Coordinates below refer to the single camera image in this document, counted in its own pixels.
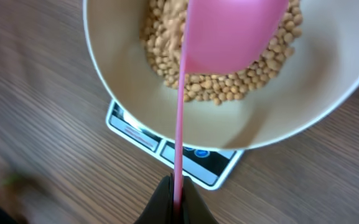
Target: kitchen scale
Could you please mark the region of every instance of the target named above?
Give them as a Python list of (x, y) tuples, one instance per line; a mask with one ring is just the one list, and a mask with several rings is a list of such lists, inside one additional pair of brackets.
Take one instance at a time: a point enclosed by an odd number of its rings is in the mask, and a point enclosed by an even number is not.
[[(110, 103), (106, 124), (121, 137), (174, 168), (174, 143), (140, 127), (114, 100)], [(210, 152), (184, 147), (183, 175), (207, 190), (219, 189), (243, 153), (244, 150)]]

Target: pink spoon handle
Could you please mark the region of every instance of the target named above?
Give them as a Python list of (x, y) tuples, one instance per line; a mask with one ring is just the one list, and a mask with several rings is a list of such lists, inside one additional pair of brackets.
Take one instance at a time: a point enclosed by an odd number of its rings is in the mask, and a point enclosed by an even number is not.
[(175, 132), (175, 161), (174, 161), (174, 213), (180, 212), (182, 199), (182, 131), (184, 121), (184, 87), (185, 87), (185, 60), (180, 63), (177, 126)]

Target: scale display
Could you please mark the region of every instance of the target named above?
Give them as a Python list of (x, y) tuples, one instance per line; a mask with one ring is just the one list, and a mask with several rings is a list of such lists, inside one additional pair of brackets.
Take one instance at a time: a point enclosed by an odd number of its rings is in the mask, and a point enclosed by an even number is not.
[[(108, 127), (138, 148), (174, 168), (175, 144), (138, 125), (114, 100), (106, 116)], [(210, 152), (184, 147), (183, 174), (207, 190), (218, 189), (244, 151)]]

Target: blue button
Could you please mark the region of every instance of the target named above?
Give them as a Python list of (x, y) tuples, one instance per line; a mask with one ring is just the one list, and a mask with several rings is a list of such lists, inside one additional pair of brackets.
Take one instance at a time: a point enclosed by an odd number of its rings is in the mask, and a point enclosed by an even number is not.
[(206, 150), (196, 150), (194, 154), (199, 158), (207, 158), (210, 155), (210, 152)]
[(189, 147), (184, 147), (184, 149), (185, 149), (186, 151), (193, 151), (193, 150), (194, 150), (194, 149), (189, 148)]

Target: scale button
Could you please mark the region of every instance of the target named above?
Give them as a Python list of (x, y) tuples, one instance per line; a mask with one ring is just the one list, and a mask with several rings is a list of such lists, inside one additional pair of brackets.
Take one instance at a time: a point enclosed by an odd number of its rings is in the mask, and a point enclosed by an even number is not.
[(196, 150), (194, 154), (199, 158), (206, 158), (210, 155), (210, 152), (206, 150)]

